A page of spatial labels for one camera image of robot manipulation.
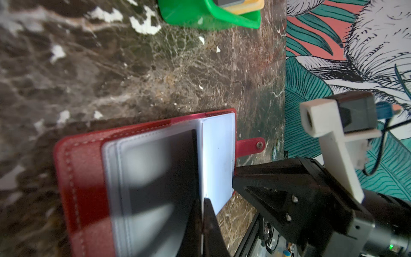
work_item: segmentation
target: black cable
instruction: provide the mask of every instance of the black cable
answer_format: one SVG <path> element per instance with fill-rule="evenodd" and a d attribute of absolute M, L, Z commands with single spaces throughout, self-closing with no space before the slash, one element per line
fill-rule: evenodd
<path fill-rule="evenodd" d="M 380 165 L 381 157 L 383 156 L 383 150 L 384 150 L 384 145 L 385 145 L 384 140 L 385 140 L 385 136 L 386 136 L 386 134 L 387 134 L 388 124 L 390 123 L 390 121 L 391 121 L 391 118 L 390 118 L 390 119 L 386 119 L 386 121 L 385 121 L 385 123 L 384 123 L 384 128 L 383 128 L 383 130 L 381 131 L 381 132 L 383 133 L 383 135 L 382 135 L 382 137 L 381 137 L 380 148 L 379 148 L 379 151 L 378 151 L 378 156 L 377 156 L 377 160 L 375 161 L 374 167 L 372 168 L 372 170 L 371 170 L 370 173 L 367 172 L 367 170 L 365 169 L 365 167 L 364 167 L 364 169 L 363 169 L 363 174 L 366 175 L 366 176 L 368 176 L 368 177 L 374 175 L 374 173 L 375 173 L 375 172 L 377 171 L 377 169 L 378 169 L 378 166 Z"/>
<path fill-rule="evenodd" d="M 375 162 L 375 164 L 374 164 L 374 167 L 372 168 L 372 170 L 371 170 L 370 173 L 368 173 L 365 168 L 363 169 L 363 174 L 366 175 L 366 176 L 372 176 L 372 175 L 377 171 L 378 166 L 380 165 L 381 158 L 382 158 L 382 155 L 383 155 L 384 145 L 385 145 L 384 139 L 385 139 L 385 136 L 386 136 L 387 132 L 388 132 L 389 130 L 393 130 L 393 129 L 397 128 L 397 127 L 401 127 L 401 126 L 403 126 L 403 125 L 407 125 L 407 124 L 411 123 L 411 120 L 406 120 L 406 121 L 400 122 L 400 123 L 398 123 L 398 124 L 395 124 L 395 125 L 392 125 L 392 126 L 389 127 L 388 124 L 390 123 L 390 121 L 391 121 L 391 119 L 386 119 L 386 121 L 385 121 L 385 123 L 384 123 L 384 128 L 383 128 L 383 130 L 381 131 L 381 132 L 383 133 L 383 135 L 382 135 L 382 137 L 381 137 L 380 148 L 379 148 L 377 160 L 376 160 L 376 162 Z"/>
<path fill-rule="evenodd" d="M 274 252 L 275 252 L 275 249 L 277 249 L 277 246 L 278 246 L 278 240 L 280 239 L 280 233 L 278 233 L 278 236 L 277 236 L 277 243 L 275 244 L 275 247 L 274 247 L 274 250 L 272 250 L 272 249 L 270 249 L 269 247 L 268 247 L 268 245 L 267 245 L 267 242 L 266 242 L 266 250 L 267 250 L 267 252 L 269 253 L 269 254 L 274 254 Z"/>
<path fill-rule="evenodd" d="M 397 128 L 397 127 L 401 127 L 401 126 L 407 125 L 407 124 L 409 124 L 409 123 L 411 123 L 411 120 L 406 120 L 406 121 L 400 122 L 400 123 L 398 123 L 398 124 L 395 124 L 395 125 L 392 125 L 392 126 L 388 127 L 388 128 L 386 129 L 386 131 L 393 130 L 393 129 Z"/>

